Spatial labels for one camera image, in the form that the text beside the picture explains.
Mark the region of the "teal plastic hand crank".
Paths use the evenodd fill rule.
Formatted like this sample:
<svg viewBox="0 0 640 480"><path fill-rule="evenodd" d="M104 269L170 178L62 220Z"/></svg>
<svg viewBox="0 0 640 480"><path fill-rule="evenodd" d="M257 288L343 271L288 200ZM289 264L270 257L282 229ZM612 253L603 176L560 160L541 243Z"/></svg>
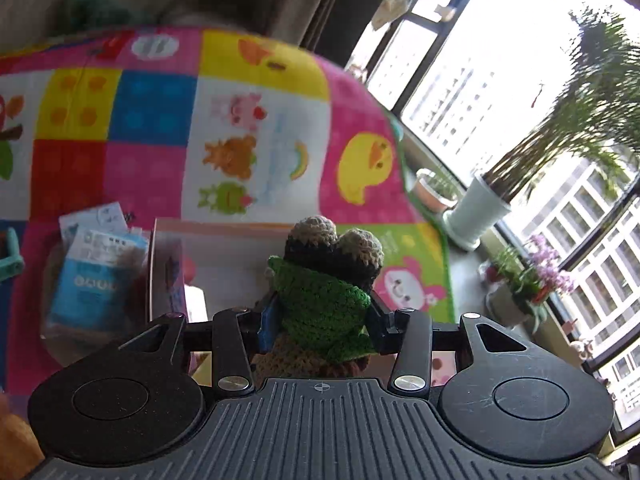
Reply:
<svg viewBox="0 0 640 480"><path fill-rule="evenodd" d="M20 252L16 231L7 228L1 232L0 281L15 278L24 271L25 261Z"/></svg>

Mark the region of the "teal knitted cloth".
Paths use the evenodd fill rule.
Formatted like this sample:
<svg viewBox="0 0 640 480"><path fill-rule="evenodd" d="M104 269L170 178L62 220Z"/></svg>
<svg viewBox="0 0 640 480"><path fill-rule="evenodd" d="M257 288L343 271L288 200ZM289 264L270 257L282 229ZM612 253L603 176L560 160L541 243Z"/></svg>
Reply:
<svg viewBox="0 0 640 480"><path fill-rule="evenodd" d="M113 27L154 24L148 12L115 0L58 0L52 13L51 36L67 36Z"/></svg>

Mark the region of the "small terracotta plant pot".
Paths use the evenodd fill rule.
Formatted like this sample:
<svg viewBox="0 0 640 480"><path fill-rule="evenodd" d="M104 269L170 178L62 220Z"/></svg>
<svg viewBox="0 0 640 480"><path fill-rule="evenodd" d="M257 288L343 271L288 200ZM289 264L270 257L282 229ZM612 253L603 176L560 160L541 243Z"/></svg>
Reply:
<svg viewBox="0 0 640 480"><path fill-rule="evenodd" d="M416 172L413 195L433 214L442 214L454 208L459 200L452 184L431 169L421 168Z"/></svg>

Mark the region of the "green crochet doll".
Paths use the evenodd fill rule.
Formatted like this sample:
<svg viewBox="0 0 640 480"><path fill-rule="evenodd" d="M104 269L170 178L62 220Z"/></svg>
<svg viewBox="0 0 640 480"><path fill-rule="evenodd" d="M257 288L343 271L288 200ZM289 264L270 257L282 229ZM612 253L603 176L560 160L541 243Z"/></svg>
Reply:
<svg viewBox="0 0 640 480"><path fill-rule="evenodd" d="M284 255L268 261L280 330L272 348L254 359L256 382L361 375L374 353L366 314L384 259L367 230L340 234L323 216L295 223Z"/></svg>

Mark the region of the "blue white tissue pack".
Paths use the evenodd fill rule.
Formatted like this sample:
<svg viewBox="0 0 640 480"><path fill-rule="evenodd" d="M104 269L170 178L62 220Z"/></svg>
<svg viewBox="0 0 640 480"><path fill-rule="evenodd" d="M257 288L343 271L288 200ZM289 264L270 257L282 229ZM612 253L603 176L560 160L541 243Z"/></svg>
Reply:
<svg viewBox="0 0 640 480"><path fill-rule="evenodd" d="M48 327L119 333L126 326L130 287L143 268L149 240L80 226L58 274Z"/></svg>

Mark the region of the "white paper card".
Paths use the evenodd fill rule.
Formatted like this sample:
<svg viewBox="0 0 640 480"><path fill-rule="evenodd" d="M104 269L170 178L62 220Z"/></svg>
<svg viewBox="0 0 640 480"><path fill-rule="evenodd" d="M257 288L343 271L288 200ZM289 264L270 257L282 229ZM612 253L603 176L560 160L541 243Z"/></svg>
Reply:
<svg viewBox="0 0 640 480"><path fill-rule="evenodd" d="M117 202L64 214L58 218L58 225L64 246L68 246L74 240L78 228L107 233L128 230L122 207Z"/></svg>

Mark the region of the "pink cardboard box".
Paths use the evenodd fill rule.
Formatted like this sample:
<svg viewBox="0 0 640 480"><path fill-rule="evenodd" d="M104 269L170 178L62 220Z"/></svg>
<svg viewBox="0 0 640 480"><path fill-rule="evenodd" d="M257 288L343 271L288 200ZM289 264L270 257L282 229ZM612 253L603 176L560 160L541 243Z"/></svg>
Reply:
<svg viewBox="0 0 640 480"><path fill-rule="evenodd" d="M369 224L385 266L373 285L390 310L410 308L454 322L446 250L428 223ZM267 260L284 251L287 226L157 220L151 247L150 315L186 312L190 322L250 308L268 292Z"/></svg>

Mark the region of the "colourful cartoon play mat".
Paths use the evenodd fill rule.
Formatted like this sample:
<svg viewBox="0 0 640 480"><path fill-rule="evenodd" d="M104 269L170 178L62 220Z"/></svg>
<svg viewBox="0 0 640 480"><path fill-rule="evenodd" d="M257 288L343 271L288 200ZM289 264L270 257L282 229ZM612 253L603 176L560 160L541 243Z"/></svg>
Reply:
<svg viewBox="0 0 640 480"><path fill-rule="evenodd" d="M381 237L402 303L454 317L446 249L405 189L402 130L360 82L309 52L195 27L104 32L1 58L1 225L24 271L1 287L1 385L56 368L40 290L63 214L118 203L160 218L292 223L324 214Z"/></svg>

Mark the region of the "tall potted palm plant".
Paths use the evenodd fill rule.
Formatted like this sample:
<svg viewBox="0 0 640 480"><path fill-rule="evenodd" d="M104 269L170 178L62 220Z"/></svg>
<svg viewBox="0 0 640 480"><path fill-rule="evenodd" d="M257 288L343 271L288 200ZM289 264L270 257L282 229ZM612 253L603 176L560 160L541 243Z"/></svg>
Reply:
<svg viewBox="0 0 640 480"><path fill-rule="evenodd" d="M627 167L639 166L639 43L618 13L587 6L573 13L577 37L570 76L548 115L490 169L476 176L442 228L472 252L480 237L530 195L544 170L572 154L595 164L613 196Z"/></svg>

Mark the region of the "pink orchid pot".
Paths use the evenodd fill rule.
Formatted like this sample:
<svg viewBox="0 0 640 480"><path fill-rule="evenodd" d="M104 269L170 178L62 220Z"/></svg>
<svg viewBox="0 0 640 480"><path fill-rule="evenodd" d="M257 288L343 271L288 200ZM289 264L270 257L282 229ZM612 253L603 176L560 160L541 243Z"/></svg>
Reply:
<svg viewBox="0 0 640 480"><path fill-rule="evenodd" d="M485 278L491 288L485 306L502 326L528 323L534 334L547 321L548 298L574 292L575 284L572 274L560 269L560 254L542 234L529 237L524 248L522 257L514 247L505 247L489 263Z"/></svg>

